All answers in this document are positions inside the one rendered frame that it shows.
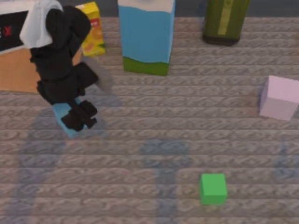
pink cube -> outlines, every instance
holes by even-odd
[[[290,120],[298,105],[299,81],[269,76],[261,95],[260,115]]]

green can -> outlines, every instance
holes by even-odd
[[[202,38],[206,43],[239,42],[250,0],[208,0]]]

yellow box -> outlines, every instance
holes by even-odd
[[[87,15],[90,20],[92,29],[84,42],[82,43],[82,51],[85,56],[95,56],[105,53],[105,43],[102,32],[100,11],[95,2],[85,3],[76,6]]]

light blue block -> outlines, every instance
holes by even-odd
[[[175,6],[172,13],[119,6],[123,56],[144,63],[169,63],[174,12]]]
[[[80,104],[81,101],[77,98],[76,102],[78,104]],[[56,118],[57,123],[63,128],[65,133],[68,135],[68,137],[71,138],[71,139],[76,137],[78,132],[76,132],[73,129],[67,128],[64,125],[64,123],[61,121],[61,118],[68,114],[71,107],[68,104],[63,103],[63,104],[54,104],[52,106],[52,108],[53,108],[53,112],[55,114],[55,118]]]

green block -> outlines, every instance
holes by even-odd
[[[228,196],[224,174],[202,174],[199,181],[202,204],[223,204]]]
[[[122,57],[123,68],[125,71],[145,73],[151,75],[166,76],[169,64],[163,62],[144,63],[128,57]]]

